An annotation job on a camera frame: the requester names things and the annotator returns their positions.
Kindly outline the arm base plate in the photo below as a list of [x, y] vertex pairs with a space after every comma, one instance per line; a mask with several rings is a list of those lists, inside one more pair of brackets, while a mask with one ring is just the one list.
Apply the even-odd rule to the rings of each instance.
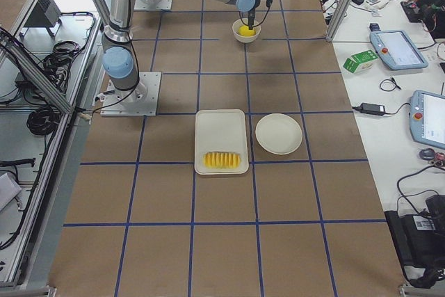
[[104, 105], [99, 112], [104, 117], [155, 116], [160, 85], [160, 72], [141, 72], [138, 86], [127, 97], [129, 92], [116, 90], [109, 79], [107, 91], [113, 92], [99, 98]]
[[136, 0], [135, 11], [171, 10], [172, 0]]

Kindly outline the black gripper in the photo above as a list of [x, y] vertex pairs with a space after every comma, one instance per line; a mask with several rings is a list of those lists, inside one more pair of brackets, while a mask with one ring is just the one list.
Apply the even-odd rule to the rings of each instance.
[[243, 13], [239, 12], [239, 19], [240, 19], [240, 21], [241, 21], [243, 26], [248, 27], [250, 30], [252, 30], [254, 28], [256, 9], [263, 2], [266, 4], [267, 10], [270, 10], [270, 8], [272, 6], [272, 3], [273, 3], [273, 0], [254, 0], [252, 5], [248, 5], [248, 11], [246, 11], [248, 22], [245, 22], [243, 20]]

